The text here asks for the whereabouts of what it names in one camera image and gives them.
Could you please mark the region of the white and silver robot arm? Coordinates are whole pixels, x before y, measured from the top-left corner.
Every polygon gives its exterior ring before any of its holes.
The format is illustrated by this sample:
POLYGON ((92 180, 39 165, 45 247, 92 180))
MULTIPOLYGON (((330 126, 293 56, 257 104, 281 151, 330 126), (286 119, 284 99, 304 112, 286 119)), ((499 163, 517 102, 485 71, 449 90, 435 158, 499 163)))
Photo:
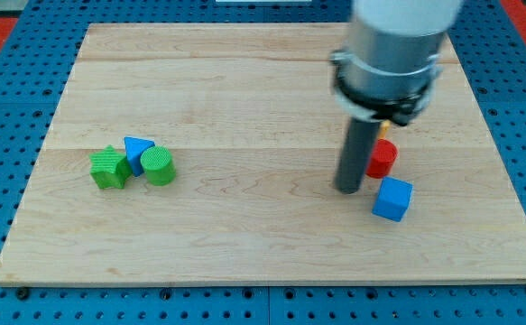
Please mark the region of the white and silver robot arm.
POLYGON ((331 53, 338 104, 366 123, 405 126, 428 105, 440 47, 462 0, 355 0, 348 34, 331 53))

